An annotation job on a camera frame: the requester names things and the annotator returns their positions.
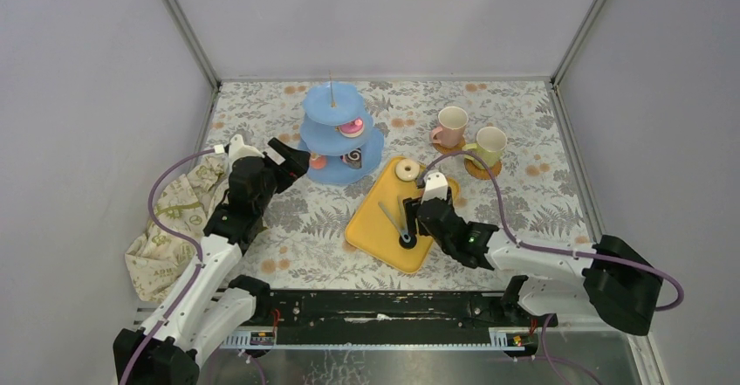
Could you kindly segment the red sugared pastry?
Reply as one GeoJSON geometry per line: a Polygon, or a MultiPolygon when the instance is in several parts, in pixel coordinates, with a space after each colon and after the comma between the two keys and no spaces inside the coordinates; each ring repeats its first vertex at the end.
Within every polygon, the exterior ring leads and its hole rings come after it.
{"type": "Polygon", "coordinates": [[[312,169],[316,169],[316,170],[322,169],[327,164],[327,157],[325,155],[312,153],[309,164],[310,164],[310,168],[312,169]]]}

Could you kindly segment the blue three-tier cake stand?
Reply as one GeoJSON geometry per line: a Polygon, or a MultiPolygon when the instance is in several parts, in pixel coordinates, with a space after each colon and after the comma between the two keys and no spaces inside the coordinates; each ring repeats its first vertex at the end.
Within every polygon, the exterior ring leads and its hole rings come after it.
{"type": "Polygon", "coordinates": [[[350,83],[332,79],[311,87],[302,101],[305,112],[299,127],[299,147],[310,154],[327,157],[324,168],[310,168],[307,176],[316,183],[349,185],[369,175],[379,165],[384,147],[384,135],[374,126],[373,116],[367,111],[365,99],[350,83]],[[342,136],[336,127],[356,118],[365,122],[363,134],[356,138],[342,136]],[[340,157],[361,148],[363,166],[348,168],[340,157]]]}

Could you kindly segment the chocolate swirl roll cake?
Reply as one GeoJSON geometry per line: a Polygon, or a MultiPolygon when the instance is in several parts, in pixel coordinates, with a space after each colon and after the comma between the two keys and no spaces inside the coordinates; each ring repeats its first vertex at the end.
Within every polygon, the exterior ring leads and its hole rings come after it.
{"type": "Polygon", "coordinates": [[[340,160],[351,169],[361,169],[363,166],[362,150],[361,148],[355,148],[348,153],[342,155],[340,160]]]}

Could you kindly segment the pink sprinkled donut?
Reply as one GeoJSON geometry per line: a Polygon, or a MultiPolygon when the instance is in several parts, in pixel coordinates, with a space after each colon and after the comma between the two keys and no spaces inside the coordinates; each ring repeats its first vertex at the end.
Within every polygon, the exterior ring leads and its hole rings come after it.
{"type": "Polygon", "coordinates": [[[356,138],[363,134],[365,130],[365,122],[361,118],[356,118],[350,122],[337,126],[336,130],[346,138],[356,138]]]}

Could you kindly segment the white glazed donut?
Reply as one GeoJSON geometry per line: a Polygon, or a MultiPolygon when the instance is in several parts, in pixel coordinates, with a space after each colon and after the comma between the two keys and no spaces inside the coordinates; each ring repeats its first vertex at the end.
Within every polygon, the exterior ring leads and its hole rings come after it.
{"type": "Polygon", "coordinates": [[[421,165],[411,159],[405,158],[397,162],[394,168],[396,177],[402,182],[413,182],[421,173],[421,165]]]}

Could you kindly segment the yellow serving tray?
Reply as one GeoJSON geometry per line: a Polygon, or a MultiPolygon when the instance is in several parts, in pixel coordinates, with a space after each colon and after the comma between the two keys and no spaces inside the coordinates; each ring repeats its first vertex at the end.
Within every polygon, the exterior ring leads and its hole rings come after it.
{"type": "Polygon", "coordinates": [[[402,196],[403,199],[421,197],[422,190],[416,187],[415,182],[402,182],[395,175],[395,165],[405,158],[400,155],[391,158],[381,171],[348,223],[345,239],[350,245],[393,268],[411,274],[421,268],[432,247],[433,239],[419,237],[415,248],[411,250],[402,248],[399,245],[398,232],[378,206],[378,202],[384,202],[397,216],[398,196],[402,196]]]}

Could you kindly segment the green ceramic mug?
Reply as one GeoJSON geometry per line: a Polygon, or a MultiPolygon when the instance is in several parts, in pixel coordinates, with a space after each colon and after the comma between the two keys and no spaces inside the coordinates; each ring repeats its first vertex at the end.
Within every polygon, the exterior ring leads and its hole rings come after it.
{"type": "Polygon", "coordinates": [[[466,143],[462,150],[472,152],[483,163],[469,155],[465,156],[466,160],[471,161],[477,168],[486,169],[495,166],[501,160],[507,143],[507,135],[501,129],[498,127],[483,127],[477,131],[474,141],[466,143]]]}

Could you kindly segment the pink ceramic mug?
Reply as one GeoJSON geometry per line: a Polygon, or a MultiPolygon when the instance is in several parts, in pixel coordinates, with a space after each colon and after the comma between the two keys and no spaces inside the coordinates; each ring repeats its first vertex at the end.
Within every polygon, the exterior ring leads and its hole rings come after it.
{"type": "Polygon", "coordinates": [[[437,114],[438,126],[430,132],[430,141],[441,148],[455,148],[462,140],[469,116],[460,107],[444,107],[437,114]]]}

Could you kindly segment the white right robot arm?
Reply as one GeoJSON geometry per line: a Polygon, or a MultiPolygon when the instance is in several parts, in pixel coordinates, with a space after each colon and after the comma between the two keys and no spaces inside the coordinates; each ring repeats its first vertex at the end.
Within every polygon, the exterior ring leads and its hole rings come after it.
{"type": "Polygon", "coordinates": [[[403,200],[408,231],[431,237],[461,265],[511,272],[500,303],[505,321],[532,316],[596,316],[623,333],[648,334],[663,280],[622,239],[605,235],[587,251],[515,244],[499,226],[467,222],[449,199],[403,200]]]}

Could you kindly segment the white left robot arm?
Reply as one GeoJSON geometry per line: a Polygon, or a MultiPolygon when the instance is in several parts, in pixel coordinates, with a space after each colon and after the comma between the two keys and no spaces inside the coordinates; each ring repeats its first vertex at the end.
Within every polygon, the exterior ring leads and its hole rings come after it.
{"type": "Polygon", "coordinates": [[[311,155],[271,138],[264,151],[235,135],[191,155],[228,156],[227,191],[196,240],[151,219],[161,230],[185,240],[195,255],[169,295],[135,330],[122,329],[113,343],[119,384],[195,384],[204,362],[245,321],[268,319],[270,287],[240,275],[214,308],[218,286],[265,229],[264,214],[274,195],[290,188],[309,169],[311,155]]]}

